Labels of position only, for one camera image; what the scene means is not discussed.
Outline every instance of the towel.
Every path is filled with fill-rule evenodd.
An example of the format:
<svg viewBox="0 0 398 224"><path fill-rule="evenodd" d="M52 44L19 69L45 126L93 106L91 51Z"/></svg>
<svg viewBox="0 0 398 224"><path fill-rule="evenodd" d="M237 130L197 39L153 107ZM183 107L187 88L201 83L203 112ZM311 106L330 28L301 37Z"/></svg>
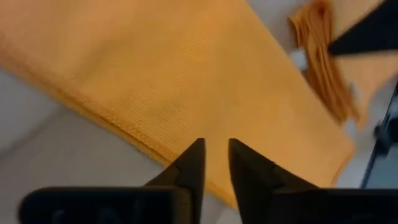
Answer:
<svg viewBox="0 0 398 224"><path fill-rule="evenodd" d="M205 138L235 208L228 138L319 187L353 154L243 0L3 0L0 64L164 165Z"/></svg>
<svg viewBox="0 0 398 224"><path fill-rule="evenodd" d="M329 0L314 0L289 17L298 47L308 60L307 80L335 120L359 119L349 85L328 53L333 38L333 9Z"/></svg>
<svg viewBox="0 0 398 224"><path fill-rule="evenodd" d="M374 94L398 72L396 52L334 57L328 45L377 9L383 0L312 0L292 14L297 45L306 50L308 83L333 117L343 124L367 121Z"/></svg>

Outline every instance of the microfiber cloth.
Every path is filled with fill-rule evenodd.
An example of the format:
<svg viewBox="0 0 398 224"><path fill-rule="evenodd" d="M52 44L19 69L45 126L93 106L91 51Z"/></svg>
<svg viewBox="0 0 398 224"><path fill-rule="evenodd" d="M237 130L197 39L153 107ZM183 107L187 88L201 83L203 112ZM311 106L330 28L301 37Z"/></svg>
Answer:
<svg viewBox="0 0 398 224"><path fill-rule="evenodd" d="M205 138L206 187L233 207L229 138L319 187L353 155L242 0L3 0L0 63L165 165Z"/></svg>
<svg viewBox="0 0 398 224"><path fill-rule="evenodd" d="M363 126L375 92L398 72L397 52L372 50L395 48L396 30L390 28L397 6L394 0L313 0L290 16L297 44L307 53L308 82L340 124L354 119ZM367 47L334 56L330 44L332 53Z"/></svg>

